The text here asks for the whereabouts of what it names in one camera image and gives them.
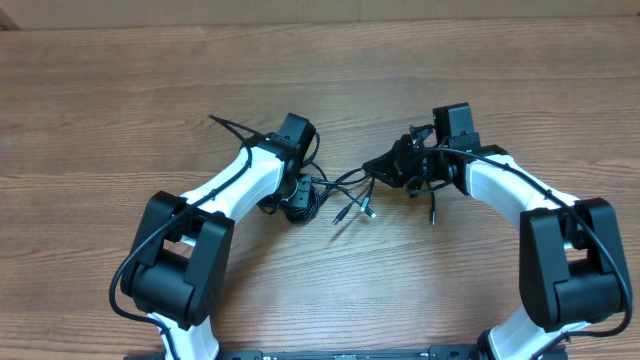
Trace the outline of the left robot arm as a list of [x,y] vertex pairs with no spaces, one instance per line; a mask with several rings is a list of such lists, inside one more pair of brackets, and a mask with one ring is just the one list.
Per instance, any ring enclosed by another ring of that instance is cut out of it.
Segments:
[[260,203],[302,198],[300,170],[315,137],[308,119],[290,113],[277,132],[243,138],[236,159],[205,184],[150,198],[109,301],[115,303],[116,291],[134,301],[135,314],[112,308],[158,329],[164,345],[158,358],[217,358],[210,315],[221,297],[234,227]]

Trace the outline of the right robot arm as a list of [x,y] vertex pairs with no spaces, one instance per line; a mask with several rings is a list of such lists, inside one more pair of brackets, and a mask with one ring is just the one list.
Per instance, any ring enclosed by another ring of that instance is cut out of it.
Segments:
[[364,171],[412,197],[449,185],[481,201],[519,233],[520,307],[474,345],[432,346],[432,359],[565,359],[573,337],[622,333],[633,315],[632,285],[614,208],[581,200],[523,170],[497,145],[484,146],[471,107],[438,107]]

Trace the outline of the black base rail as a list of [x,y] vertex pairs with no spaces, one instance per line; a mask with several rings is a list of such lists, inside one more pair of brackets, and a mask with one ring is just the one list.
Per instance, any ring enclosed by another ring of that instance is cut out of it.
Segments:
[[471,360],[488,359],[477,355],[475,345],[434,345],[422,350],[377,350],[351,353],[329,351],[262,353],[258,350],[222,351],[216,360]]

